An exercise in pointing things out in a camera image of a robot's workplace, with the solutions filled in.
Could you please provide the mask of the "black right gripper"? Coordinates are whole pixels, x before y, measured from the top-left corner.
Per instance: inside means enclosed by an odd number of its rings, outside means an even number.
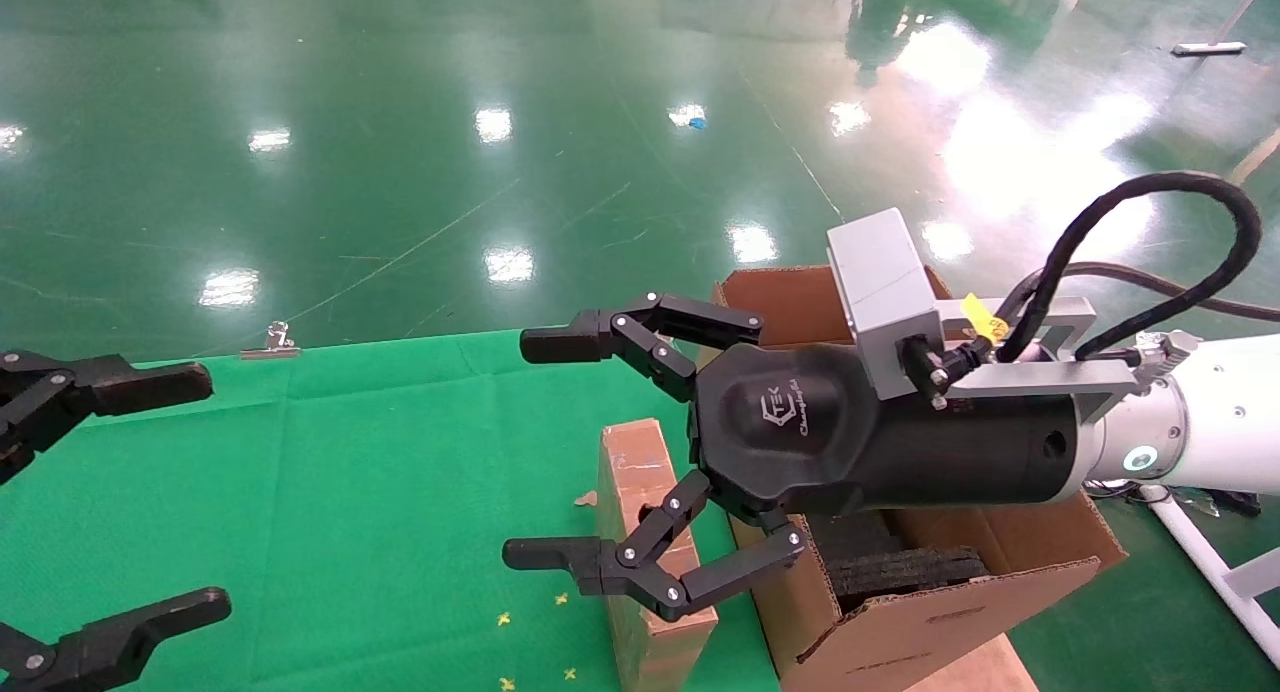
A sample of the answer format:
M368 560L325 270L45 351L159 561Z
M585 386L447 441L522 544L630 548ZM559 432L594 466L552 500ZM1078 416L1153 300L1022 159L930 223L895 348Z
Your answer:
M649 292L618 308L581 310L566 326L522 329L520 354L530 365L617 358L671 399L691 400L699 469L620 542L507 540L503 563L564 570L581 595L626 596L677 622L796 563L806 533L782 510L1028 505L1060 501L1080 486L1070 397L954 400L943 409L916 393L882 400L856 347L767 349L758 347L763 326L760 313ZM676 340L722 353L698 372ZM742 521L765 514L765 537L672 576L660 556L707 501Z

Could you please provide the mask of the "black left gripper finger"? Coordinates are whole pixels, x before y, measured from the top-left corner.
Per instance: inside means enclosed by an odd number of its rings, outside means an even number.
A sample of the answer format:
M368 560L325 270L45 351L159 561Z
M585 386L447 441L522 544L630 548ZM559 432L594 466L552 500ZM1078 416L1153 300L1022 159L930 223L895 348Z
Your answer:
M212 397L205 365L136 368L123 356L54 359L5 350L1 359L1 482L90 417L123 417Z
M1 625L3 691L110 691L141 677L155 649L232 613L228 592L193 590L104 618L45 643Z

